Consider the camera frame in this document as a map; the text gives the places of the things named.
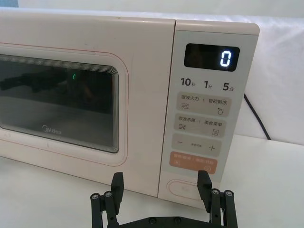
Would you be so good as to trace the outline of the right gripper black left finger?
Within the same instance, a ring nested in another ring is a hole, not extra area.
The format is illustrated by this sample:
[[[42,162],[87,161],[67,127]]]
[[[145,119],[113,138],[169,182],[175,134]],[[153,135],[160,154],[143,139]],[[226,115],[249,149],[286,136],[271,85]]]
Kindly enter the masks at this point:
[[[93,228],[103,228],[102,214],[104,211],[107,215],[108,228],[118,228],[120,226],[116,216],[119,214],[123,193],[123,173],[116,172],[112,178],[110,191],[106,191],[103,195],[100,195],[99,193],[93,193],[90,196]]]

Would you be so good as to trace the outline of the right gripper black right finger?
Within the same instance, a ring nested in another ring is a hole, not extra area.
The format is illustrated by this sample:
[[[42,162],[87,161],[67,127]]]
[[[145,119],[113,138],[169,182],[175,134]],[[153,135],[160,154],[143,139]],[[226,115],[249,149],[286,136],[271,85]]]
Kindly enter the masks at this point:
[[[212,181],[207,171],[198,171],[198,191],[209,213],[209,224],[212,227],[236,228],[238,226],[234,192],[212,187]]]

